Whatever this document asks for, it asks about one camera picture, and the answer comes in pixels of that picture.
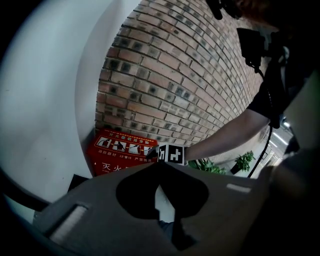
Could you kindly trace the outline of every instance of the fire extinguisher box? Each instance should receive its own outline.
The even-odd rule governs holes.
[[[87,149],[96,176],[124,170],[157,159],[147,159],[149,150],[158,145],[154,139],[125,132],[101,130]]]

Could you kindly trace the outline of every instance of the sleeve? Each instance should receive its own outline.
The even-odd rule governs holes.
[[[264,82],[261,84],[259,92],[255,95],[247,109],[257,112],[268,119],[272,118],[272,107],[270,105],[269,94]]]

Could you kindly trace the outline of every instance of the white wall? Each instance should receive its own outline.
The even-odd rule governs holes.
[[[139,0],[48,0],[25,22],[0,70],[0,166],[53,202],[73,174],[91,177],[81,143],[94,127],[104,56]]]

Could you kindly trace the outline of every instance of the brick wall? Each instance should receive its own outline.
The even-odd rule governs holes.
[[[101,71],[96,128],[190,146],[243,112],[261,79],[241,57],[236,28],[204,0],[143,0]]]

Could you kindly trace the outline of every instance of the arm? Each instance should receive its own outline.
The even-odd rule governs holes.
[[[202,159],[232,150],[254,137],[269,122],[267,117],[246,109],[209,138],[186,148],[185,159]]]

